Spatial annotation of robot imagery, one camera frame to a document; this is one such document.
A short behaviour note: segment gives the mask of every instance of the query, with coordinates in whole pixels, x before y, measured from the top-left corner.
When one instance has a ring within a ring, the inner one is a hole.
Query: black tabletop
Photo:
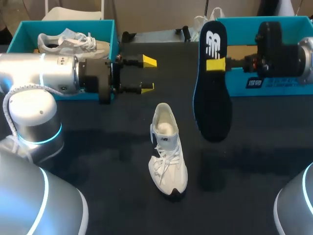
[[[65,148],[42,167],[76,186],[89,207],[88,235],[276,235],[279,190],[313,161],[313,96],[236,97],[233,125],[218,144],[203,140],[192,111],[198,45],[129,44],[125,54],[157,59],[157,69],[125,68],[122,82],[155,90],[113,104],[58,102]],[[176,117],[188,169],[185,197],[165,199],[154,185],[149,127],[155,107]],[[1,138],[9,134],[3,115]]]

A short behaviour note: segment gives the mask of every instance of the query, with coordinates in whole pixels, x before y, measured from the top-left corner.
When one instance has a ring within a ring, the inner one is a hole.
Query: floor
[[[29,20],[23,0],[0,0],[0,16],[12,35],[21,21]]]

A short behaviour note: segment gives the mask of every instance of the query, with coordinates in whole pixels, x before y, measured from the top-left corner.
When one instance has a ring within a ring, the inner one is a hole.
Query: white label
[[[217,33],[212,33],[211,31],[207,31],[206,33],[206,45],[205,48],[206,54],[211,56],[214,59],[220,58],[220,49],[221,49],[221,38]]]

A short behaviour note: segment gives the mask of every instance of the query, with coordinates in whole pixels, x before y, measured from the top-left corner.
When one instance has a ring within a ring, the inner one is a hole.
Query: teal box
[[[59,35],[66,28],[91,34],[96,40],[110,43],[109,59],[114,61],[119,46],[114,20],[103,21],[22,21],[13,37],[7,53],[33,53],[37,49],[37,38],[40,33]],[[98,94],[78,94],[73,97],[55,96],[56,100],[98,99]]]
[[[259,26],[267,21],[281,23],[284,44],[297,44],[304,37],[313,37],[313,24],[304,16],[219,18],[218,21],[226,27],[229,46],[256,45],[254,39]],[[251,77],[257,77],[257,74],[244,73],[241,68],[227,72],[226,85],[230,96],[313,94],[313,84],[302,86],[296,77],[265,78],[261,88],[246,89]]]

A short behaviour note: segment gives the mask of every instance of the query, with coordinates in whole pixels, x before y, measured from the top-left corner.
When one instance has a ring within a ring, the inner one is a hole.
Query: black insole
[[[225,71],[206,70],[206,60],[227,55],[227,33],[218,21],[207,22],[200,33],[198,78],[194,91],[194,115],[202,136],[210,142],[227,137],[232,104],[226,88]]]

